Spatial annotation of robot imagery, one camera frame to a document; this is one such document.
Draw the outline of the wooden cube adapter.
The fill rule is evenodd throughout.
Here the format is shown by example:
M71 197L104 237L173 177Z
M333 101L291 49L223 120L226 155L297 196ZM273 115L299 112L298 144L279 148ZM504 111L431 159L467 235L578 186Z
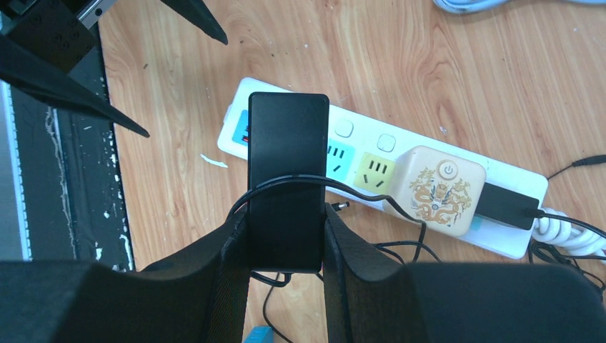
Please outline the wooden cube adapter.
M387 194L428 229L460 237L470 229L486 178L474 161L416 146L397 158Z

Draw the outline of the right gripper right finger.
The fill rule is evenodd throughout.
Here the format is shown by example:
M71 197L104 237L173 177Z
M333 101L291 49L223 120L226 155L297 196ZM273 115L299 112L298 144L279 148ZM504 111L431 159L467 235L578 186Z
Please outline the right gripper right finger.
M399 264L331 206L324 227L330 342L603 342L592 283L554 264Z

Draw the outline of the small blue charger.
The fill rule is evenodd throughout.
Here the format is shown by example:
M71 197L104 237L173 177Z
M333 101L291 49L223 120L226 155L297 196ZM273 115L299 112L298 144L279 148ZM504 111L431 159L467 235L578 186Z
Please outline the small blue charger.
M269 326L256 326L242 343L273 343L274 342L274 331Z

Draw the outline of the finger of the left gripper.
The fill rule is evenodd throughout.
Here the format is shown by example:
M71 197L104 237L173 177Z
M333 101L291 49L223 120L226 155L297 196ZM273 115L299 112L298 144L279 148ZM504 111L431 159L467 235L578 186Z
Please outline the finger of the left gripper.
M103 118L150 137L134 120L5 36L1 36L1 80L54 108Z
M162 0L162 3L178 13L206 35L228 45L226 32L215 19L207 5L201 0Z

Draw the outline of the black mounting rail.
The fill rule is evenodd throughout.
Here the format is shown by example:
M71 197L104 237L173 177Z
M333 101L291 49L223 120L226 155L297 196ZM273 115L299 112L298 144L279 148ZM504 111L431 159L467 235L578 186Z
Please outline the black mounting rail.
M3 1L1 36L109 101L98 20L110 1ZM1 260L135 268L114 124L1 83Z

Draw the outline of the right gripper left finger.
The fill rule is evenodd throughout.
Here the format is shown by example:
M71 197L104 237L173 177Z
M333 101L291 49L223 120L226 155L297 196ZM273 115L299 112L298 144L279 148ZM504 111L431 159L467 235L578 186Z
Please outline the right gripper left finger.
M140 272L77 261L1 263L3 342L240 342L246 212Z

